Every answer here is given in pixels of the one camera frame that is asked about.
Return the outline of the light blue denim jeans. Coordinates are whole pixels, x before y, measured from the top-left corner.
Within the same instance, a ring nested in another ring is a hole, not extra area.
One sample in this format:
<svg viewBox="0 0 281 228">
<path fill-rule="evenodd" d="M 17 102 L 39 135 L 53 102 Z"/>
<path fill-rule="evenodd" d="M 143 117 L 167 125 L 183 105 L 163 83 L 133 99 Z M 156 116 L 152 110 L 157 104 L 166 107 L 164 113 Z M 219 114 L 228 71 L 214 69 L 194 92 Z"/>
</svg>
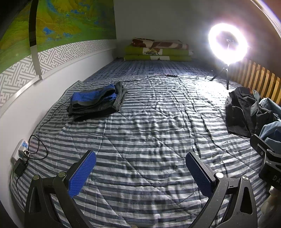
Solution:
<svg viewBox="0 0 281 228">
<path fill-rule="evenodd" d="M 267 143 L 273 152 L 280 154 L 280 106 L 270 98 L 261 99 L 254 90 L 255 103 L 251 106 L 250 114 L 254 121 L 255 134 Z"/>
</svg>

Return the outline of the black power adapter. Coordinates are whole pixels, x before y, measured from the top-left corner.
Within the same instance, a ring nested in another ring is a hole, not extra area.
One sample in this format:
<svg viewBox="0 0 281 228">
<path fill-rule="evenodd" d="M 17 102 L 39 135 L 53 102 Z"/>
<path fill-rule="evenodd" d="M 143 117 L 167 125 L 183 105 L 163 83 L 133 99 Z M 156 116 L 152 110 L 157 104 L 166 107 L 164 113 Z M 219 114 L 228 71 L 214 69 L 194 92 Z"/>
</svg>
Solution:
<svg viewBox="0 0 281 228">
<path fill-rule="evenodd" d="M 27 163 L 22 160 L 21 158 L 17 159 L 16 163 L 14 164 L 13 172 L 17 176 L 21 176 L 27 167 Z"/>
</svg>

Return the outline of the black clothes pile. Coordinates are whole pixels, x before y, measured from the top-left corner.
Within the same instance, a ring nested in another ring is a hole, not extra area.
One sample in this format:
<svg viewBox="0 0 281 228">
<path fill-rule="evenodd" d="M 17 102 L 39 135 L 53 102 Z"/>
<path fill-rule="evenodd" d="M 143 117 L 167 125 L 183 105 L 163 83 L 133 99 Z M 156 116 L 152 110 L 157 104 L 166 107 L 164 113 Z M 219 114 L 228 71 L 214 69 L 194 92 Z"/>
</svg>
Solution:
<svg viewBox="0 0 281 228">
<path fill-rule="evenodd" d="M 225 102 L 225 123 L 229 133 L 247 138 L 255 134 L 254 121 L 250 114 L 254 103 L 253 92 L 249 88 L 241 86 L 229 93 Z"/>
</svg>

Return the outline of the white power strip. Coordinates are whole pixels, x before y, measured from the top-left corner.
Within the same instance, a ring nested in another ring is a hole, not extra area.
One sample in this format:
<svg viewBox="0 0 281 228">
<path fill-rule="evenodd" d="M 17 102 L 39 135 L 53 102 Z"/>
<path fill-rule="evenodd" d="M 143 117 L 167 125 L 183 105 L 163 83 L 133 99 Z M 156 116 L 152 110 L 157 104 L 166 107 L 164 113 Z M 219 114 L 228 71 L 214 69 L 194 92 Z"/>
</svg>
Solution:
<svg viewBox="0 0 281 228">
<path fill-rule="evenodd" d="M 29 144 L 25 139 L 19 141 L 11 157 L 12 164 L 15 164 L 18 159 L 22 159 L 23 161 L 27 160 L 27 156 L 24 152 L 27 150 L 28 145 Z"/>
</svg>

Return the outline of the wooden slatted railing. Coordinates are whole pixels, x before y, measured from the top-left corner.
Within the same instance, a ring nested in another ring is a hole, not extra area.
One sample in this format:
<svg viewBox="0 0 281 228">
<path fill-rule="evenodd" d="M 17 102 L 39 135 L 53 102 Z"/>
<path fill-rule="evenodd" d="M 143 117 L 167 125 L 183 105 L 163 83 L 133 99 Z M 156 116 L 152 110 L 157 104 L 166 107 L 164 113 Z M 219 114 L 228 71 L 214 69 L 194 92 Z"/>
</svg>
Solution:
<svg viewBox="0 0 281 228">
<path fill-rule="evenodd" d="M 251 91 L 256 90 L 262 98 L 270 98 L 280 105 L 280 77 L 264 66 L 244 58 L 229 66 L 229 77 Z"/>
</svg>

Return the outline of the folded blue grey garment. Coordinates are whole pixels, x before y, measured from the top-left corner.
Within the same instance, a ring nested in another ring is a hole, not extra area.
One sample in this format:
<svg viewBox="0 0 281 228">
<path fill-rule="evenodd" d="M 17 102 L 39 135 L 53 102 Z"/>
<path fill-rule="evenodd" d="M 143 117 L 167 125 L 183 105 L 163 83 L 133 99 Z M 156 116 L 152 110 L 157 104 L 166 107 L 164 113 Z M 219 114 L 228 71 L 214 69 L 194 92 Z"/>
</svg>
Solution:
<svg viewBox="0 0 281 228">
<path fill-rule="evenodd" d="M 121 82 L 105 87 L 73 93 L 67 108 L 74 121 L 105 117 L 122 107 L 128 90 Z"/>
</svg>

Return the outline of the striped blue white quilt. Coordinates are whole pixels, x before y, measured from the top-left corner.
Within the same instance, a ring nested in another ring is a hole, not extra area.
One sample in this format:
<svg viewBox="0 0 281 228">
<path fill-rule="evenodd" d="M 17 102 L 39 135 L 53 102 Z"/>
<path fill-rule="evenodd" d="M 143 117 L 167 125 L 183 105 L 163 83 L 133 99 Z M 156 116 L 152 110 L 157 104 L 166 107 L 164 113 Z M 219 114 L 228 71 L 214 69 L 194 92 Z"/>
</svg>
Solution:
<svg viewBox="0 0 281 228">
<path fill-rule="evenodd" d="M 66 171 L 87 150 L 97 163 L 74 199 L 94 227 L 188 227 L 207 201 L 185 164 L 195 152 L 228 177 L 247 175 L 256 206 L 268 196 L 259 178 L 261 157 L 249 139 L 230 134 L 225 101 L 239 84 L 209 81 L 198 63 L 113 61 L 69 87 L 34 129 L 30 160 L 10 185 L 26 204 L 34 175 Z M 128 90 L 116 113 L 76 122 L 67 106 L 74 92 L 121 82 Z"/>
</svg>

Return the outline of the stacked green floral blankets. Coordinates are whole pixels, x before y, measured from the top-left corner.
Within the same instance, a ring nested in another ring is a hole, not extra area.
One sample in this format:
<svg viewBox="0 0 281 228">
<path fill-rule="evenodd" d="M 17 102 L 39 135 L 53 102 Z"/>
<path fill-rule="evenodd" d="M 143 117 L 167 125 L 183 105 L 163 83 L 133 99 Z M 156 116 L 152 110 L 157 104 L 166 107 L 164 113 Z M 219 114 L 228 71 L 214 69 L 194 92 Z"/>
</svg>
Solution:
<svg viewBox="0 0 281 228">
<path fill-rule="evenodd" d="M 194 52 L 180 40 L 133 38 L 124 49 L 125 61 L 160 60 L 190 62 Z"/>
</svg>

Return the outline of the green landscape wall painting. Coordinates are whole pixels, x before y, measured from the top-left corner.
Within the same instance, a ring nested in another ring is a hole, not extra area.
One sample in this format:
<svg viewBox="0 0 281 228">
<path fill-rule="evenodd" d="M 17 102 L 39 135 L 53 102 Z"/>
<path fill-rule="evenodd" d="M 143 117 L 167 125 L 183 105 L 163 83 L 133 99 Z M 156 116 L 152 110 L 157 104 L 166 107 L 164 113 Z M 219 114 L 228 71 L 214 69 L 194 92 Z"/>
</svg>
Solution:
<svg viewBox="0 0 281 228">
<path fill-rule="evenodd" d="M 1 36 L 1 71 L 29 56 L 28 3 Z M 44 51 L 69 43 L 116 39 L 113 1 L 39 1 L 36 43 Z"/>
</svg>

